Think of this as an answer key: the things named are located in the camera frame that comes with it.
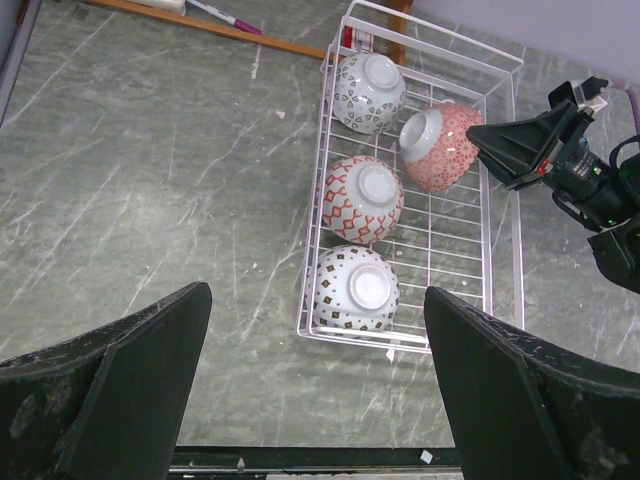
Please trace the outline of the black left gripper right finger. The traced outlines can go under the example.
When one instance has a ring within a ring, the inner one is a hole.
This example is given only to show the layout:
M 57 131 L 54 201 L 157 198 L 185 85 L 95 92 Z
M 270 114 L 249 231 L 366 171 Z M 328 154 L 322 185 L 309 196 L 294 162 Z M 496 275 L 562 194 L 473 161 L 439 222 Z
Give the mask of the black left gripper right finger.
M 429 287 L 424 319 L 467 479 L 636 479 L 639 376 Z

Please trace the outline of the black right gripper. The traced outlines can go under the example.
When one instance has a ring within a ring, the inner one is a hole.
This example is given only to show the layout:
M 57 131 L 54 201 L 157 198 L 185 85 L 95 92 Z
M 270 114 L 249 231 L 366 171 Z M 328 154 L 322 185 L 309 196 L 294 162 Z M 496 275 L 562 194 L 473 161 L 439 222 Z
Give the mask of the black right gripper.
M 603 161 L 582 141 L 593 114 L 568 100 L 522 121 L 476 125 L 467 139 L 479 149 L 478 159 L 507 189 L 538 182 L 552 191 L 554 203 L 586 229 L 600 232 L 622 224 L 639 212 L 639 157 L 623 161 L 618 144 Z

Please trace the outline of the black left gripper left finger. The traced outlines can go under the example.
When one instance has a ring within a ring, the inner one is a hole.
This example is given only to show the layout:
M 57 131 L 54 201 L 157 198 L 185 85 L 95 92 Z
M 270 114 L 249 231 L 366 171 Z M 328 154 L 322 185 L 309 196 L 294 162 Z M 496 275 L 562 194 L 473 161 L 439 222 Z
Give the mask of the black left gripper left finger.
M 1 364 L 4 479 L 164 479 L 208 330 L 194 282 Z

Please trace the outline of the brown leaf pattern bowl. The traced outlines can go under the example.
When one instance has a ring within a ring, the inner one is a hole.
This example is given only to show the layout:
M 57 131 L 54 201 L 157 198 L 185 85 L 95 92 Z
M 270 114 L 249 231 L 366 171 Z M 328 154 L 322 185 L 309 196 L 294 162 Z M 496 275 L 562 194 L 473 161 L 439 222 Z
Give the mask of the brown leaf pattern bowl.
M 477 110 L 454 103 L 415 113 L 399 134 L 406 174 L 426 192 L 448 189 L 466 174 L 479 152 L 467 130 L 483 124 Z

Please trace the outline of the blue triangle pattern bowl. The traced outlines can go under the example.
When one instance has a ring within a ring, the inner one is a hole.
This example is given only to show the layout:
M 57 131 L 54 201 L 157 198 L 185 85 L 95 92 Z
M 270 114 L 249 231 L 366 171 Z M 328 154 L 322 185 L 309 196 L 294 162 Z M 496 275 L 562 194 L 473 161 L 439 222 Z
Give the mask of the blue triangle pattern bowl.
M 406 103 L 406 83 L 398 66 L 377 53 L 352 53 L 340 60 L 326 87 L 332 115 L 361 134 L 390 131 Z

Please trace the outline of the red diamond pattern bowl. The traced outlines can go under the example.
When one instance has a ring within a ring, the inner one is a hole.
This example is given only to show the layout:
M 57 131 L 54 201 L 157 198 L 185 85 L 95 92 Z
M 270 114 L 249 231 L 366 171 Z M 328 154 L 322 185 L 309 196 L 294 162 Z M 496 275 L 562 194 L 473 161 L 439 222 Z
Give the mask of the red diamond pattern bowl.
M 365 155 L 341 159 L 326 170 L 322 222 L 348 242 L 370 245 L 395 228 L 404 197 L 399 178 L 385 162 Z

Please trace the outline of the white bowl with dot pattern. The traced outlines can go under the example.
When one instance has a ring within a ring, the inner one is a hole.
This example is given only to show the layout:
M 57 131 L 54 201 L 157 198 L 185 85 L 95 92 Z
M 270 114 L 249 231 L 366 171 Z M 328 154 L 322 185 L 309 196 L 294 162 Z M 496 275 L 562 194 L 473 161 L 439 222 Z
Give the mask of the white bowl with dot pattern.
M 319 254 L 315 271 L 307 275 L 304 299 L 317 327 L 381 332 L 393 322 L 400 285 L 380 254 L 343 245 Z

